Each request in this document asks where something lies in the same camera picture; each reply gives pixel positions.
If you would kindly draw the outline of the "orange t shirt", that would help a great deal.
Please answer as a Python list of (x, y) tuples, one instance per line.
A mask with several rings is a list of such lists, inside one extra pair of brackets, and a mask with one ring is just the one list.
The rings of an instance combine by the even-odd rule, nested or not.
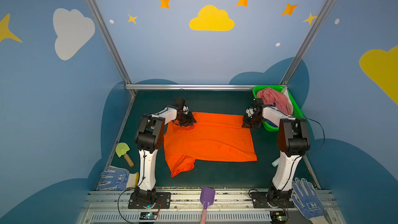
[(171, 177), (191, 171), (196, 160), (216, 162), (257, 161), (251, 131), (243, 128), (242, 115), (193, 113), (193, 126), (167, 125), (165, 160)]

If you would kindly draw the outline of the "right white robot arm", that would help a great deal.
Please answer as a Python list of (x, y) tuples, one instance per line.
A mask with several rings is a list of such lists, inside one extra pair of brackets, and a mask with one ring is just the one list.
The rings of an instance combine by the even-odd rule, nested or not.
[(289, 116), (268, 105), (248, 108), (246, 114), (244, 128), (254, 128), (267, 120), (277, 125), (280, 158), (270, 190), (274, 196), (290, 191), (297, 165), (311, 147), (307, 121)]

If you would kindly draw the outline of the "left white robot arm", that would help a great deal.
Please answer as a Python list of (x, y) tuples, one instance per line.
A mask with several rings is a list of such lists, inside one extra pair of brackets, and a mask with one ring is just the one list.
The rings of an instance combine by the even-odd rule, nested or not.
[(140, 155), (140, 179), (137, 187), (143, 191), (155, 188), (155, 164), (157, 153), (164, 141), (167, 124), (177, 123), (190, 127), (196, 123), (188, 106), (167, 106), (155, 114), (146, 114), (138, 126), (135, 142)]

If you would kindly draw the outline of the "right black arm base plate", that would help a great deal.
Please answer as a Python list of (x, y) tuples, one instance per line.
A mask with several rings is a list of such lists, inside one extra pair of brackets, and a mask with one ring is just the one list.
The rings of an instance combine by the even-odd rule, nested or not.
[(248, 192), (252, 199), (254, 208), (293, 208), (294, 203), (291, 199), (292, 190), (289, 191), (258, 191), (251, 189)]

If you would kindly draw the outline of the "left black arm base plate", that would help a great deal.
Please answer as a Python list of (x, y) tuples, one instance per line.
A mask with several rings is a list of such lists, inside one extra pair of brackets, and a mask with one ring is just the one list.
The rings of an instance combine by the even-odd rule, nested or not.
[(138, 199), (138, 197), (131, 194), (128, 209), (169, 209), (171, 204), (171, 193), (170, 192), (158, 192), (156, 193), (154, 203), (145, 203)]

